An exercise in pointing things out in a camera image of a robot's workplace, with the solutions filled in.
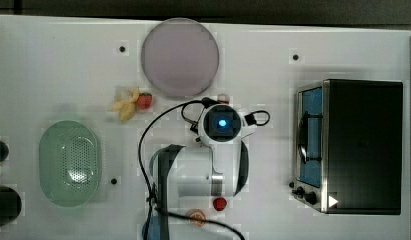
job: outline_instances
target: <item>orange object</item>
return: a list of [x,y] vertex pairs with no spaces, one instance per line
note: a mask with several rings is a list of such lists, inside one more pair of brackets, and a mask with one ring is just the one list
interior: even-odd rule
[[[206,220],[205,213],[199,209],[191,209],[187,211],[186,216],[194,218],[194,219],[198,219],[198,220]],[[205,222],[195,221],[195,220],[190,220],[190,223],[197,227],[202,227],[203,225],[205,225]]]

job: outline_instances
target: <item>dark floor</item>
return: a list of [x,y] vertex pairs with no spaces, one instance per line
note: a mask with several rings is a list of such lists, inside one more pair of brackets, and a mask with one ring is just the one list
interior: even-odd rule
[[0,0],[0,11],[14,7],[14,12],[27,15],[411,27],[411,0]]

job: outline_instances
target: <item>toaster oven window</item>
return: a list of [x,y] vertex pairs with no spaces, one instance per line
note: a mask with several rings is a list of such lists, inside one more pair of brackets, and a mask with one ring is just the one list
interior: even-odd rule
[[301,159],[301,182],[314,187],[321,185],[321,127],[323,114],[323,91],[315,88],[302,92],[302,120],[306,121],[307,139]]

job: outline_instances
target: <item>black cable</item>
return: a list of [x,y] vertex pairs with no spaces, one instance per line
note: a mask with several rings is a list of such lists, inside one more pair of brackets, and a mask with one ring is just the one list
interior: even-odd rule
[[160,214],[162,214],[162,215],[165,215],[165,216],[180,218],[180,219],[184,219],[184,220],[195,220],[195,221],[199,221],[199,222],[205,222],[205,223],[215,224],[215,225],[218,225],[218,226],[220,226],[220,227],[224,227],[224,228],[229,229],[230,231],[234,232],[241,240],[245,240],[245,237],[242,235],[242,233],[240,233],[240,232],[237,231],[236,229],[234,229],[234,228],[232,228],[232,227],[230,227],[230,226],[228,226],[228,225],[226,225],[226,224],[224,224],[224,223],[217,222],[217,221],[214,221],[214,220],[204,220],[204,219],[191,218],[191,217],[188,217],[188,216],[179,215],[179,214],[172,213],[172,212],[168,212],[168,211],[165,211],[165,210],[162,210],[162,209],[158,209],[158,208],[155,208],[155,210],[156,210],[158,213],[160,213]]
[[148,177],[147,177],[145,168],[144,168],[143,163],[142,163],[142,154],[141,154],[141,153],[142,153],[142,142],[143,142],[143,139],[145,138],[146,133],[149,131],[149,129],[152,127],[152,125],[153,125],[156,121],[158,121],[162,116],[164,116],[165,114],[173,111],[173,110],[176,109],[176,108],[182,107],[182,106],[184,106],[184,105],[186,105],[186,104],[193,104],[193,103],[202,103],[202,101],[200,101],[200,100],[192,100],[192,101],[190,101],[190,102],[182,103],[182,104],[179,104],[179,105],[177,105],[177,106],[175,106],[175,107],[172,107],[172,108],[166,110],[165,112],[161,113],[158,117],[156,117],[156,118],[149,124],[148,127],[146,127],[145,131],[143,132],[142,136],[140,137],[139,146],[138,146],[138,148],[137,148],[137,155],[138,155],[138,160],[139,160],[140,169],[142,170],[143,177],[145,178],[146,186],[148,187],[148,193],[149,193],[149,197],[148,197],[148,201],[149,201],[149,212],[148,212],[148,218],[147,218],[147,220],[146,220],[145,233],[144,233],[144,235],[143,235],[143,239],[144,239],[144,240],[147,240],[147,239],[148,239],[147,236],[148,236],[150,218],[151,218],[151,214],[152,214],[152,198],[154,198],[154,193],[153,193],[153,191],[152,191],[151,184],[150,184],[150,182],[149,182],[149,179],[148,179]]
[[[182,116],[183,116],[183,109],[184,109],[186,106],[188,106],[188,105],[190,105],[190,104],[195,104],[195,103],[203,103],[203,101],[200,101],[200,100],[192,100],[192,101],[189,101],[189,102],[186,102],[186,103],[179,104],[179,105],[177,105],[177,106],[175,106],[175,107],[172,107],[172,108],[166,110],[165,112],[161,113],[158,117],[156,117],[156,118],[146,127],[145,131],[143,132],[142,136],[140,137],[139,146],[138,146],[138,149],[137,149],[137,154],[138,154],[138,160],[139,160],[140,169],[142,170],[142,174],[143,174],[143,177],[145,178],[146,186],[148,187],[148,193],[149,193],[149,196],[148,196],[148,198],[147,198],[147,201],[149,202],[149,211],[148,211],[148,218],[147,218],[146,223],[145,223],[145,232],[143,233],[143,239],[144,239],[144,240],[147,240],[147,239],[148,239],[149,224],[150,224],[150,219],[151,219],[151,215],[152,215],[152,199],[156,198],[156,196],[155,196],[154,191],[153,191],[152,188],[151,188],[151,184],[150,184],[150,182],[149,182],[149,179],[148,179],[148,177],[147,177],[145,168],[144,168],[143,163],[142,163],[141,148],[142,148],[143,139],[145,138],[146,133],[149,131],[149,129],[152,127],[152,125],[153,125],[156,121],[158,121],[162,116],[164,116],[165,114],[167,114],[167,113],[169,113],[169,112],[171,112],[171,111],[173,111],[174,109],[179,108],[179,107],[183,107],[183,108],[182,108]],[[202,113],[204,112],[204,110],[205,110],[205,108],[202,109],[202,112],[201,112],[201,115],[199,116],[199,119],[200,119],[200,117],[202,116]],[[240,233],[240,232],[237,231],[236,229],[234,229],[234,228],[232,228],[232,227],[230,227],[230,226],[228,226],[228,225],[226,225],[226,224],[224,224],[224,223],[217,222],[217,221],[213,221],[213,220],[199,220],[199,219],[196,219],[196,218],[191,218],[191,217],[179,215],[179,214],[176,214],[176,213],[171,213],[171,212],[168,212],[168,211],[163,212],[161,209],[155,209],[155,210],[157,210],[158,213],[161,213],[161,214],[163,214],[163,215],[167,215],[167,216],[170,216],[170,217],[176,217],[176,218],[181,218],[181,219],[186,219],[186,220],[202,221],[202,222],[207,222],[207,223],[210,223],[210,224],[215,224],[215,225],[218,225],[218,226],[221,226],[221,227],[224,227],[224,228],[229,229],[230,231],[234,232],[237,236],[239,236],[239,238],[240,238],[241,240],[245,240],[245,238],[243,237],[242,233]]]
[[186,105],[183,106],[183,108],[181,109],[181,117],[182,117],[186,122],[188,122],[188,123],[190,123],[190,124],[192,124],[192,125],[196,125],[196,124],[198,124],[198,121],[195,121],[195,120],[192,120],[192,119],[190,119],[190,118],[187,118],[187,117],[184,115],[184,109],[185,109],[187,106],[191,105],[191,104],[195,104],[195,103],[189,103],[189,104],[186,104]]
[[265,125],[267,125],[267,123],[270,121],[270,113],[268,113],[268,112],[265,111],[265,110],[258,110],[258,111],[249,113],[249,115],[254,115],[254,114],[256,114],[256,113],[265,113],[265,114],[267,114],[268,118],[267,118],[267,120],[266,120],[264,123],[255,123],[255,125],[257,125],[257,126],[265,126]]

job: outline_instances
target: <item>oven knob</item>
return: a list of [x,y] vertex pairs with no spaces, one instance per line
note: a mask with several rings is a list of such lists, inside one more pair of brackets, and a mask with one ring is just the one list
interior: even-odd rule
[[305,196],[305,201],[307,201],[309,204],[314,205],[317,203],[317,195],[315,195],[314,192],[309,192],[304,195]]
[[303,198],[305,190],[302,187],[298,187],[296,190],[292,190],[292,193],[298,196],[299,198]]

